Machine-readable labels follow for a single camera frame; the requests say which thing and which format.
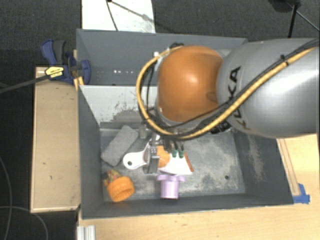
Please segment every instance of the wooden table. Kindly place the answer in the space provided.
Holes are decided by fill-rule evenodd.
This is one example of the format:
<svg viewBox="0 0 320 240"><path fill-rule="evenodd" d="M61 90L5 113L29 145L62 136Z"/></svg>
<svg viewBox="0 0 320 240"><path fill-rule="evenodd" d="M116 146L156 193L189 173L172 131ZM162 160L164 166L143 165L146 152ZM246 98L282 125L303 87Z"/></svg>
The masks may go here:
<svg viewBox="0 0 320 240"><path fill-rule="evenodd" d="M75 210L80 204L76 98L75 88L62 82L44 81L35 87L32 212ZM319 239L317 137L290 138L279 144L292 191L297 191L296 178L310 195L310 204L90 220L79 216L78 224L95 225L97 240Z"/></svg>

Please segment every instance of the gray sponge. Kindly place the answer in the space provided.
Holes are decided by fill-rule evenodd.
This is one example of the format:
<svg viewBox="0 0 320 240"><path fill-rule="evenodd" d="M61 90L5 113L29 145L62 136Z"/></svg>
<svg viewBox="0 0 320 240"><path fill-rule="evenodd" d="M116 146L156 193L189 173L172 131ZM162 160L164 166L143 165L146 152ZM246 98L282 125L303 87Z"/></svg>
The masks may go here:
<svg viewBox="0 0 320 240"><path fill-rule="evenodd" d="M124 125L109 145L101 152L101 159L115 167L138 138L138 132Z"/></svg>

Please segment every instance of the orange object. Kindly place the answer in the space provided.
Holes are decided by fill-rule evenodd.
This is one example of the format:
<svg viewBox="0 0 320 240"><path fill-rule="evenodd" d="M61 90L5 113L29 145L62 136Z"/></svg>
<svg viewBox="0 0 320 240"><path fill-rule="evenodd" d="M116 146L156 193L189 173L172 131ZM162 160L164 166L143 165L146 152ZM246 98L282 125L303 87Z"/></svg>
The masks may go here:
<svg viewBox="0 0 320 240"><path fill-rule="evenodd" d="M190 160L189 160L189 158L188 158L188 156L187 156L186 153L184 153L184 158L185 158L185 160L186 160L186 163L187 163L188 166L189 166L190 172L193 173L195 170L192 168L192 165L191 165Z"/></svg>
<svg viewBox="0 0 320 240"><path fill-rule="evenodd" d="M116 178L107 185L106 189L113 202L121 202L135 192L134 184L127 176Z"/></svg>
<svg viewBox="0 0 320 240"><path fill-rule="evenodd" d="M170 161L170 154L165 151L164 146L159 145L156 147L156 155L160 157L158 168L165 167Z"/></svg>
<svg viewBox="0 0 320 240"><path fill-rule="evenodd" d="M170 53L158 74L157 108L167 119L185 122L218 107L216 80L222 57L205 46Z"/></svg>

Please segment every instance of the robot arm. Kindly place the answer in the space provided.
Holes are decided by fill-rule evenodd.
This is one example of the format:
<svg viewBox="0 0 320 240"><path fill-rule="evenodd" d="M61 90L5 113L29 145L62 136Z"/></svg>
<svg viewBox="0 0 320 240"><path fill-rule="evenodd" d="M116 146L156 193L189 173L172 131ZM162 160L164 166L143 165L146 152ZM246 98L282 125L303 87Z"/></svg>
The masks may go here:
<svg viewBox="0 0 320 240"><path fill-rule="evenodd" d="M159 67L156 120L146 113L139 89L149 63L153 64L158 57L145 65L137 79L139 108L156 132L188 140L225 120L242 132L268 138L316 132L318 39L247 43L225 57L221 66L221 59L213 52L202 49L190 55L187 49L177 47L160 54L160 57L167 57ZM184 56L183 50L188 55L184 64L181 63L184 59L179 60L177 56L178 52ZM159 121L170 129L155 123ZM189 121L205 126L190 130L186 127L190 126ZM181 124L183 128L174 127Z"/></svg>

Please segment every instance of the green object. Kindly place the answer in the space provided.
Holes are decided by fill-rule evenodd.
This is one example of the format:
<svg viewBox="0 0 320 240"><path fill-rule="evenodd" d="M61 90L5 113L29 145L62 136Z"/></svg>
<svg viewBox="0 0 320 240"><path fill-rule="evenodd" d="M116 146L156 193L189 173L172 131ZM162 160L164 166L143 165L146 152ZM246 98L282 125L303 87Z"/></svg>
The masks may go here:
<svg viewBox="0 0 320 240"><path fill-rule="evenodd" d="M177 154L178 154L178 150L176 150L176 149L172 150L172 157L173 158L177 157Z"/></svg>
<svg viewBox="0 0 320 240"><path fill-rule="evenodd" d="M185 152L183 150L179 150L179 157L184 158Z"/></svg>

